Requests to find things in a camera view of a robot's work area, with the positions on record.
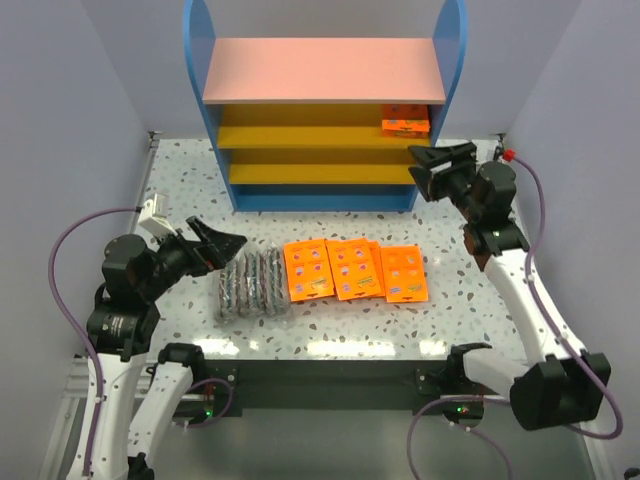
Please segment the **silver scrubber pack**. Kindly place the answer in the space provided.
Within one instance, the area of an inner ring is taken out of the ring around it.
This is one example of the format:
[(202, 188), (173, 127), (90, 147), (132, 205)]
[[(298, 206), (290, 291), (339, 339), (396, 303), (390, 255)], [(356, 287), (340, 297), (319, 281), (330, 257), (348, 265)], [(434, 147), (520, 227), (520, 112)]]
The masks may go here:
[(284, 319), (291, 310), (291, 299), (283, 250), (269, 243), (261, 251), (259, 260), (262, 310), (269, 318)]
[(241, 315), (241, 264), (239, 260), (229, 262), (219, 271), (217, 280), (218, 310), (216, 319), (225, 324)]
[(258, 315), (263, 306), (261, 280), (261, 259), (259, 251), (247, 247), (238, 263), (239, 312), (243, 317)]

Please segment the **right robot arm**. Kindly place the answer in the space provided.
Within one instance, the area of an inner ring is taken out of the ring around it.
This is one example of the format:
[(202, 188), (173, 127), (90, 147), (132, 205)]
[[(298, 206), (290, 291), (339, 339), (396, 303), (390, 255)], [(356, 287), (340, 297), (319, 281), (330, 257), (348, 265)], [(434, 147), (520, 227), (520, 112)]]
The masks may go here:
[(422, 197), (448, 199), (465, 219), (465, 247), (502, 297), (526, 354), (520, 364), (486, 343), (456, 345), (441, 379), (501, 395), (527, 431), (595, 419), (611, 366), (571, 331), (534, 268), (533, 249), (512, 217), (516, 174), (509, 155), (480, 163), (472, 142), (409, 152), (415, 160), (409, 172)]

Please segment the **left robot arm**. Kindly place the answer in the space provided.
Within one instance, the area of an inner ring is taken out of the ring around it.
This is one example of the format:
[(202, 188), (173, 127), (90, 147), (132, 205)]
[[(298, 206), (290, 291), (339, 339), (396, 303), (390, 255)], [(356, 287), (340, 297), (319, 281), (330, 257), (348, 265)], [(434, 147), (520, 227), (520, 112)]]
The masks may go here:
[(141, 409), (134, 409), (160, 320), (157, 301), (185, 276), (201, 277), (228, 266), (247, 242), (196, 217), (186, 223), (193, 240), (164, 217), (141, 214), (138, 224), (156, 239), (156, 249), (136, 234), (122, 235), (104, 249), (104, 281), (82, 331), (88, 340), (88, 392), (70, 479), (153, 478), (153, 454), (182, 396), (207, 382), (202, 349), (169, 344)]

